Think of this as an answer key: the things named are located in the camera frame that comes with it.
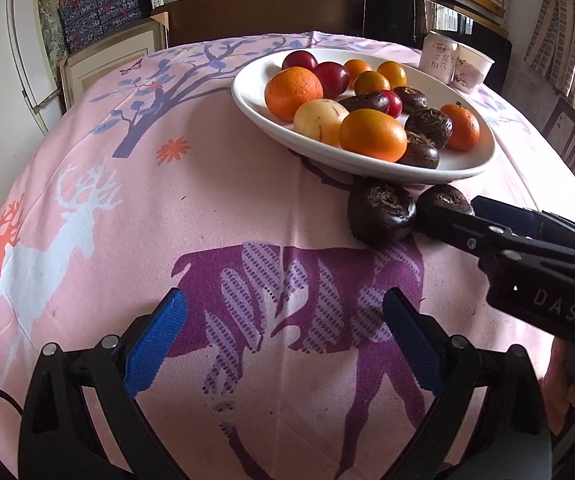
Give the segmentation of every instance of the checkered curtain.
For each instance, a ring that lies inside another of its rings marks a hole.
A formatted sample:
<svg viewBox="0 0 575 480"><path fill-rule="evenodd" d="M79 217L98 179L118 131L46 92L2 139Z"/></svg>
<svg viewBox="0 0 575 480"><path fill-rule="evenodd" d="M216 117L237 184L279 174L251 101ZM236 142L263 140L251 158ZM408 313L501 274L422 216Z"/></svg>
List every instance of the checkered curtain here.
<svg viewBox="0 0 575 480"><path fill-rule="evenodd" d="M525 62L565 97L573 97L575 0L543 0Z"/></svg>

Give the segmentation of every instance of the brown wooden panel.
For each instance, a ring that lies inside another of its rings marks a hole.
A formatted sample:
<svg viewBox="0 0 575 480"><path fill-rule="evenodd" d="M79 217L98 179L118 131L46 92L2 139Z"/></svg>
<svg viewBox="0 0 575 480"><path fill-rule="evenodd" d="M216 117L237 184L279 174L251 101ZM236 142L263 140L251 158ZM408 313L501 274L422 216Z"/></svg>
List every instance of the brown wooden panel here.
<svg viewBox="0 0 575 480"><path fill-rule="evenodd" d="M271 32L320 30L333 34L362 29L361 0L178 0L155 13L169 12L168 43L177 46L196 41Z"/></svg>

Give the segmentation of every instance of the human hand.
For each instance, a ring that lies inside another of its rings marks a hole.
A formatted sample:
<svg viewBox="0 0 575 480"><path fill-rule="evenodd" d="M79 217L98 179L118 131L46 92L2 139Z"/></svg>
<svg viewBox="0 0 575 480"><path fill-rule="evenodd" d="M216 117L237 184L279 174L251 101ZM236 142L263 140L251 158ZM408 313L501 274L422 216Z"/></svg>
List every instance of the human hand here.
<svg viewBox="0 0 575 480"><path fill-rule="evenodd" d="M550 364L541 380L543 400L550 430L559 434L570 405L575 407L575 384L570 384L565 372L567 344L555 338L552 342Z"/></svg>

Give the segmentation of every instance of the orange flower print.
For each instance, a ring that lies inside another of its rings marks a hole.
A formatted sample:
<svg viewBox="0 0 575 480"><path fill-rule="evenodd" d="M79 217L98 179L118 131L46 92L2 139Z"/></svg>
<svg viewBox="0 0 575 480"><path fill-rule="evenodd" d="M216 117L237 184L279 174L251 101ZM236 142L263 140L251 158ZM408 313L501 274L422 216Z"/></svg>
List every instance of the orange flower print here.
<svg viewBox="0 0 575 480"><path fill-rule="evenodd" d="M179 137L176 140L168 140L156 152L156 160L159 161L158 166L166 162L170 164L174 159L181 160L181 155L185 155L190 150L190 145L184 137Z"/></svg>

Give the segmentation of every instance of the dark brown water chestnut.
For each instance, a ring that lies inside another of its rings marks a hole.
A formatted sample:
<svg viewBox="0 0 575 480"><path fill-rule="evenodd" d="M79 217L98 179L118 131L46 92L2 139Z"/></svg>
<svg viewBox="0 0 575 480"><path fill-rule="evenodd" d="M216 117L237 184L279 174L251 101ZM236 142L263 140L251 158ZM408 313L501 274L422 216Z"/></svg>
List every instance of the dark brown water chestnut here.
<svg viewBox="0 0 575 480"><path fill-rule="evenodd" d="M347 111L353 112L359 108L370 108L379 112L387 113L390 109L390 100L381 92L369 92L367 94L355 95L341 99L339 104Z"/></svg>
<svg viewBox="0 0 575 480"><path fill-rule="evenodd" d="M406 114L427 108L427 97L416 88L412 88L411 86L397 86L392 91L401 99L403 111Z"/></svg>
<svg viewBox="0 0 575 480"><path fill-rule="evenodd" d="M406 166L435 170L439 165L439 150L437 150L434 142L425 135L416 132L406 133L408 146L403 156L397 162Z"/></svg>
<svg viewBox="0 0 575 480"><path fill-rule="evenodd" d="M456 187L450 186L450 184L432 186L421 193L416 201L420 217L426 215L432 206L435 205L468 215L474 214L474 209L472 209L472 205L467 201L465 195ZM427 220L432 221L433 219L427 216Z"/></svg>
<svg viewBox="0 0 575 480"><path fill-rule="evenodd" d="M440 110L418 110L405 121L405 130L425 135L440 150L452 136L452 119Z"/></svg>
<svg viewBox="0 0 575 480"><path fill-rule="evenodd" d="M356 239L371 247L389 247L407 237L415 219L414 199L396 184L364 177L349 192L349 228Z"/></svg>

